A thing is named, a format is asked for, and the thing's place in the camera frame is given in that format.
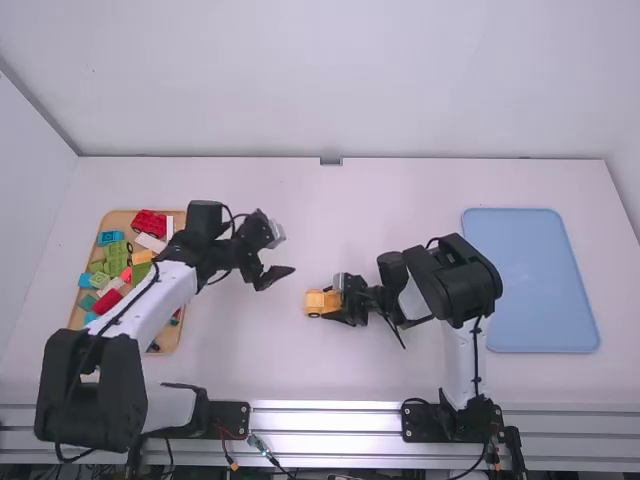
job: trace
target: white wall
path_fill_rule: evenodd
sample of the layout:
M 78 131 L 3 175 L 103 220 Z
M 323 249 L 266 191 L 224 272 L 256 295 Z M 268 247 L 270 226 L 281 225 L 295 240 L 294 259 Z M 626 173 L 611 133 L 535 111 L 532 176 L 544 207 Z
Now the white wall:
M 0 357 L 77 161 L 0 72 Z
M 639 20 L 637 0 L 27 0 L 0 2 L 0 57 L 88 155 L 612 157 Z

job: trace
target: yellow toy car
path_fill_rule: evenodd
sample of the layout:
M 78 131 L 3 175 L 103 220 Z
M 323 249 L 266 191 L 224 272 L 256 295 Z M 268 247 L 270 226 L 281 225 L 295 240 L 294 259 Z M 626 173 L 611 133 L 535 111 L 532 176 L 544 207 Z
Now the yellow toy car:
M 336 290 L 323 292 L 314 288 L 307 291 L 305 300 L 305 313 L 312 318 L 324 317 L 342 308 L 342 294 Z

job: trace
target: aluminum rail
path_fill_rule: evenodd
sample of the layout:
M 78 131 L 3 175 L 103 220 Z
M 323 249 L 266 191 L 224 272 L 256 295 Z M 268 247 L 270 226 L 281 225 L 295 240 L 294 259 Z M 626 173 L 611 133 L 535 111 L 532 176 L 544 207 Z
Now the aluminum rail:
M 250 430 L 284 467 L 453 469 L 470 466 L 481 452 L 480 445 L 404 443 L 400 403 L 259 400 L 251 405 Z M 640 471 L 637 405 L 502 409 L 505 424 L 520 429 L 530 470 Z M 33 403 L 0 404 L 1 463 L 56 462 L 53 444 L 33 434 L 34 412 Z M 270 466 L 245 442 L 227 443 L 239 465 Z M 219 441 L 172 440 L 171 447 L 178 465 L 226 465 Z M 79 451 L 63 450 L 66 455 Z M 508 455 L 501 451 L 508 466 Z M 147 441 L 144 457 L 149 464 L 168 464 L 164 440 Z M 123 464 L 126 455 L 96 452 L 82 461 Z

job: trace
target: blue plastic mat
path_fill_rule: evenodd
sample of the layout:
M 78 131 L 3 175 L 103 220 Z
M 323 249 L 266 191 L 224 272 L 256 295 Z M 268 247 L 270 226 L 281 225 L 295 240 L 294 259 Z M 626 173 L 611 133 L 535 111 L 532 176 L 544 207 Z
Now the blue plastic mat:
M 489 322 L 494 352 L 593 352 L 598 328 L 562 218 L 553 210 L 472 208 L 465 238 L 498 269 L 504 293 Z

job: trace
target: red lego brick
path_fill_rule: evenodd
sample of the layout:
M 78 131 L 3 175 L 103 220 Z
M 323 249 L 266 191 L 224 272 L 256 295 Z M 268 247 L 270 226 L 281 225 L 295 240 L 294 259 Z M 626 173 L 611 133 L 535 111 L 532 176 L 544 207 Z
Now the red lego brick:
M 131 228 L 136 233 L 144 232 L 162 238 L 167 234 L 167 216 L 151 210 L 140 210 L 131 222 Z
M 98 315 L 104 315 L 111 310 L 115 305 L 122 300 L 122 294 L 115 288 L 112 288 L 105 293 L 100 300 L 98 300 L 91 310 Z

